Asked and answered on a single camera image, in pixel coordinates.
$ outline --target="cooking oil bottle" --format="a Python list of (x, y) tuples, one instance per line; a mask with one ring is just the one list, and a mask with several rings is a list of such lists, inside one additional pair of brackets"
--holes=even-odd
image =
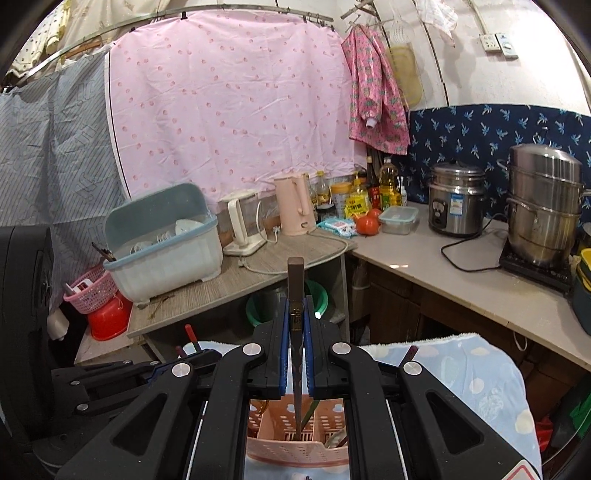
[(349, 193), (345, 206), (345, 218), (360, 217), (365, 215), (372, 208), (369, 201), (368, 191), (362, 185), (358, 177), (353, 181), (353, 190)]
[(308, 193), (310, 194), (310, 200), (312, 201), (312, 210), (314, 211), (314, 221), (318, 223), (318, 195), (316, 194), (316, 190), (310, 183), (310, 175), (304, 173), (304, 180), (306, 181), (306, 187), (308, 188)]
[(390, 157), (384, 158), (384, 165), (379, 170), (379, 199), (382, 210), (390, 206), (402, 205), (402, 196), (397, 188), (398, 169), (392, 165)]
[(330, 203), (330, 189), (326, 180), (324, 179), (324, 172), (319, 170), (316, 172), (318, 182), (316, 183), (316, 197), (318, 205), (325, 205)]

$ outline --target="tomato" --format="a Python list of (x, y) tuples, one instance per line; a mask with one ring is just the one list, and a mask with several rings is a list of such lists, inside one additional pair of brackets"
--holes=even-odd
[(377, 218), (365, 215), (355, 223), (357, 233), (360, 235), (377, 235), (379, 232), (379, 222)]
[(379, 219), (379, 216), (382, 215), (382, 210), (380, 210), (379, 208), (372, 208), (370, 211), (368, 211), (368, 216), (369, 217), (373, 217), (375, 219)]

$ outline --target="knife blade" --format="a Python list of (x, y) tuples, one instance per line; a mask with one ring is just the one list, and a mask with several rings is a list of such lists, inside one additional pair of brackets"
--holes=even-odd
[(287, 300), (290, 319), (291, 377), (294, 389), (295, 437), (301, 440), (302, 317), (304, 314), (304, 259), (287, 259)]

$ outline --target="pink bedsheet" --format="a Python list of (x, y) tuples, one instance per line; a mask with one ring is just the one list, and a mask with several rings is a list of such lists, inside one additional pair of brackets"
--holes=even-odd
[(180, 181), (217, 210), (290, 172), (352, 172), (338, 34), (274, 12), (197, 12), (121, 37), (109, 59), (115, 156), (131, 197)]

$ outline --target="pink electric kettle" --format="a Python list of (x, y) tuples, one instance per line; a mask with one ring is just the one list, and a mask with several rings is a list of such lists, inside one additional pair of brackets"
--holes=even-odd
[(283, 233), (304, 235), (314, 230), (316, 222), (304, 176), (291, 175), (275, 179), (274, 182)]

